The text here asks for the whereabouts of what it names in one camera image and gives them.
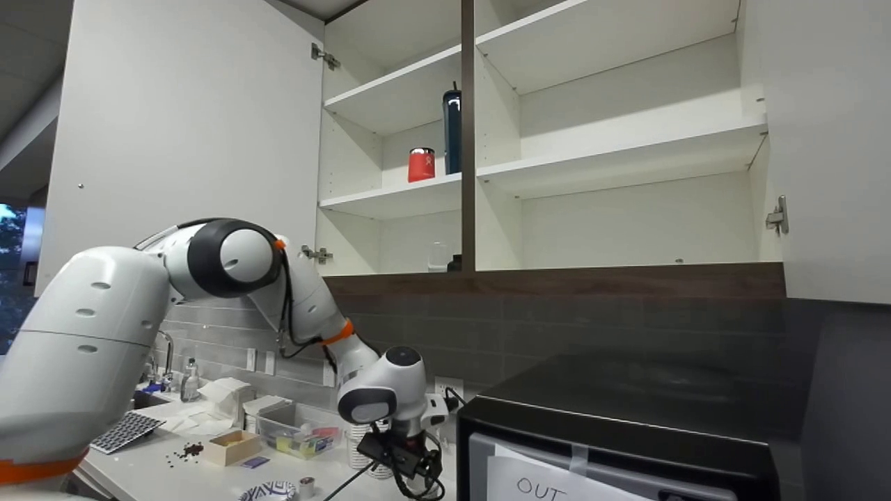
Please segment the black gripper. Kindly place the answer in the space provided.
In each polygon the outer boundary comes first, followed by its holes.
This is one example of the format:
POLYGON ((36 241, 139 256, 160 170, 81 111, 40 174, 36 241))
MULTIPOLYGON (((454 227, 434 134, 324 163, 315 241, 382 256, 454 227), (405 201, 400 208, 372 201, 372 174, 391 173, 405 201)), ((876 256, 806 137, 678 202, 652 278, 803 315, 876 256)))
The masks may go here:
POLYGON ((443 447, 427 433, 415 437, 400 433, 397 427, 370 432, 358 439, 356 451, 372 465, 386 468, 402 498, 443 498, 443 447))

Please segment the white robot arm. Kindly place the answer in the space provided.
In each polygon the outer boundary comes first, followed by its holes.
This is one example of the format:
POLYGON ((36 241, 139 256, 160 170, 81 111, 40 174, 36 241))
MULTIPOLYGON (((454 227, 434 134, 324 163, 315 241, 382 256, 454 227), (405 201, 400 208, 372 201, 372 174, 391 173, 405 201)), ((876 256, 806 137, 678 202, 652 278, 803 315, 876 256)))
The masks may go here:
POLYGON ((1 354, 1 493, 50 494, 130 408, 157 337, 233 333, 240 322, 217 316, 217 304, 249 309, 287 355, 316 345, 336 381, 336 415, 365 432, 358 452, 388 471, 405 501, 444 494, 443 457, 422 426, 422 355, 362 343, 311 259, 233 216, 78 251, 43 284, 1 354))

